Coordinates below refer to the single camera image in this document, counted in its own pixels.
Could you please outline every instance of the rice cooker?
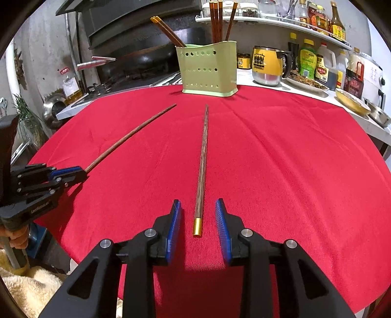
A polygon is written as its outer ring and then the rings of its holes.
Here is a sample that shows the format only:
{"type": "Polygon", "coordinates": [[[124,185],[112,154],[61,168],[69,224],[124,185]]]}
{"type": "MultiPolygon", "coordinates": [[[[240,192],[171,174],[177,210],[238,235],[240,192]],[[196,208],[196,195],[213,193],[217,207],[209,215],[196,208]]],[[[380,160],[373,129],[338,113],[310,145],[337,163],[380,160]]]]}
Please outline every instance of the rice cooker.
{"type": "Polygon", "coordinates": [[[382,92],[386,84],[383,78],[383,69],[373,60],[371,56],[360,53],[364,63],[364,89],[362,98],[369,100],[372,104],[384,110],[386,95],[382,92]]]}

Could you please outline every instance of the countertop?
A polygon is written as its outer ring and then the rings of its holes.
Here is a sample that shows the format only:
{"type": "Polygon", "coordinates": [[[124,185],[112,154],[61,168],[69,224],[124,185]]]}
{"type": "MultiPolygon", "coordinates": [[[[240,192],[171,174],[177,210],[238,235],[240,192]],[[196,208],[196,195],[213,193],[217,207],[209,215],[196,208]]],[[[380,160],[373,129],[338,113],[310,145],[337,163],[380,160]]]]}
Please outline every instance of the countertop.
{"type": "MultiPolygon", "coordinates": [[[[361,126],[361,128],[370,136],[373,136],[382,142],[391,145],[391,131],[387,128],[380,127],[377,123],[375,123],[370,117],[368,116],[360,116],[350,109],[343,106],[338,99],[336,98],[335,92],[329,90],[327,93],[323,93],[323,95],[316,95],[313,93],[306,92],[304,90],[301,90],[299,88],[296,88],[294,86],[291,86],[289,83],[285,82],[284,80],[276,87],[269,87],[257,84],[253,81],[252,76],[252,70],[237,70],[237,84],[238,85],[247,85],[247,86],[255,86],[255,87],[263,87],[268,89],[274,89],[279,90],[282,92],[289,92],[293,94],[299,94],[303,96],[308,96],[311,98],[315,98],[321,101],[325,101],[327,103],[336,105],[338,107],[344,108],[354,119],[357,121],[357,123],[361,126]]],[[[79,113],[82,109],[87,107],[92,101],[88,101],[85,103],[81,103],[79,105],[76,105],[74,107],[66,107],[64,110],[62,110],[60,113],[57,114],[58,119],[65,119],[68,117],[75,116],[77,113],[79,113]]]]}

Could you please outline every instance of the wooden chopstick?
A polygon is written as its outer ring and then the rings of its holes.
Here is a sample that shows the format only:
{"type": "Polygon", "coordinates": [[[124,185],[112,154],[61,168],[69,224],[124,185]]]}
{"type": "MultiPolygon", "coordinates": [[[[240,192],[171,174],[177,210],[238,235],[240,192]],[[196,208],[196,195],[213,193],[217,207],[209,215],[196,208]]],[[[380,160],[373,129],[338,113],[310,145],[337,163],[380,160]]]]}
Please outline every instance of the wooden chopstick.
{"type": "Polygon", "coordinates": [[[144,128],[149,123],[153,122],[155,119],[159,118],[164,113],[168,112],[170,109],[174,108],[176,104],[171,105],[170,107],[162,110],[160,113],[151,117],[147,121],[143,122],[140,126],[133,129],[126,136],[118,140],[115,144],[113,144],[109,149],[107,149],[104,153],[102,153],[97,159],[95,159],[86,169],[85,172],[89,173],[92,169],[94,169],[104,158],[106,158],[109,154],[111,154],[114,150],[116,150],[120,145],[122,145],[125,141],[127,141],[130,137],[132,137],[135,133],[139,132],[142,128],[144,128]]]}
{"type": "Polygon", "coordinates": [[[222,0],[219,0],[219,42],[222,42],[222,0]]]}
{"type": "Polygon", "coordinates": [[[182,47],[186,47],[186,45],[182,42],[180,37],[175,34],[175,32],[161,19],[159,16],[156,16],[155,19],[160,22],[166,29],[170,30],[172,32],[172,35],[178,40],[178,42],[182,45],[182,47]]]}
{"type": "Polygon", "coordinates": [[[195,214],[193,237],[202,236],[202,218],[204,216],[205,176],[206,176],[206,150],[208,145],[208,117],[209,106],[205,106],[204,129],[202,134],[201,158],[198,172],[197,197],[195,198],[195,214]]]}
{"type": "Polygon", "coordinates": [[[167,35],[167,37],[170,39],[170,41],[175,45],[175,46],[178,46],[178,47],[184,47],[181,42],[179,42],[177,40],[177,38],[175,37],[175,34],[174,32],[170,29],[170,28],[166,28],[160,21],[158,21],[156,19],[155,16],[153,16],[151,19],[150,19],[153,23],[155,23],[159,29],[165,34],[167,35]]]}
{"type": "Polygon", "coordinates": [[[216,42],[215,43],[217,43],[219,41],[219,34],[220,34],[220,30],[219,30],[219,4],[217,2],[213,2],[213,12],[215,15],[215,33],[216,33],[216,42]]]}
{"type": "Polygon", "coordinates": [[[213,10],[213,2],[209,2],[209,9],[210,25],[212,27],[212,43],[216,43],[215,11],[213,10]]]}
{"type": "Polygon", "coordinates": [[[233,7],[232,7],[230,22],[229,22],[229,24],[228,24],[227,34],[226,34],[226,36],[225,36],[225,40],[226,40],[226,41],[228,41],[228,39],[230,38],[232,23],[233,23],[233,19],[235,18],[236,8],[237,8],[237,7],[238,7],[238,3],[237,3],[237,2],[234,2],[234,3],[233,3],[233,7]]]}

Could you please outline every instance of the silver bolt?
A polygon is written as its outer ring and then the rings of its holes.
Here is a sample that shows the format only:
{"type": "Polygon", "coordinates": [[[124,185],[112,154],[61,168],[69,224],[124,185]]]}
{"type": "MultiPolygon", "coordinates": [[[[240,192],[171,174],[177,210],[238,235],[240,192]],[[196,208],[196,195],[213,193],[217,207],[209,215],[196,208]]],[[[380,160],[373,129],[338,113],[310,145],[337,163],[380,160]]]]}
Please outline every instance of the silver bolt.
{"type": "Polygon", "coordinates": [[[101,240],[99,243],[99,246],[101,248],[108,248],[110,245],[111,245],[111,242],[108,239],[101,240]]]}
{"type": "Polygon", "coordinates": [[[244,237],[251,237],[253,235],[253,231],[250,230],[250,229],[243,229],[241,231],[241,234],[244,236],[244,237]]]}
{"type": "Polygon", "coordinates": [[[156,235],[156,231],[154,229],[147,229],[145,232],[144,232],[144,235],[146,237],[154,237],[156,235]]]}
{"type": "Polygon", "coordinates": [[[296,241],[293,241],[293,240],[288,240],[288,241],[286,242],[286,245],[287,245],[289,248],[296,248],[296,247],[297,247],[296,241]]]}

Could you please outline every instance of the white shelf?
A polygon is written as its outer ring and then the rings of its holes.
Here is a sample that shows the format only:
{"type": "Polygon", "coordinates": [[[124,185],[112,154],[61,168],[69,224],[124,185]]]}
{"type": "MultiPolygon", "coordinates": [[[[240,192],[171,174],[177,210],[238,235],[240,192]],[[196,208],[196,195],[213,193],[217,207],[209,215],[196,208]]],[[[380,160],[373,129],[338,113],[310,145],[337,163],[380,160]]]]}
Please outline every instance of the white shelf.
{"type": "MultiPolygon", "coordinates": [[[[196,22],[210,22],[210,18],[199,18],[199,17],[196,17],[195,19],[196,19],[195,20],[196,22]]],[[[223,17],[223,20],[228,20],[229,21],[229,19],[230,19],[229,16],[224,16],[223,17]]],[[[333,44],[337,45],[338,47],[340,47],[340,48],[342,48],[344,50],[352,51],[352,47],[350,45],[347,45],[347,44],[345,44],[345,43],[343,43],[341,41],[338,41],[337,39],[332,38],[329,35],[325,35],[325,34],[320,33],[318,31],[315,31],[315,30],[312,30],[312,29],[308,29],[306,27],[302,27],[301,25],[295,24],[295,23],[300,23],[300,22],[294,21],[294,20],[291,20],[291,19],[280,18],[280,17],[274,19],[274,18],[252,18],[252,17],[248,17],[248,16],[236,16],[234,18],[234,20],[235,21],[240,21],[240,22],[255,22],[255,23],[270,24],[270,25],[275,25],[275,26],[278,26],[278,27],[285,27],[285,28],[288,28],[288,29],[301,31],[301,32],[304,32],[304,33],[311,34],[314,37],[321,38],[322,40],[325,40],[327,42],[333,43],[333,44]]]]}

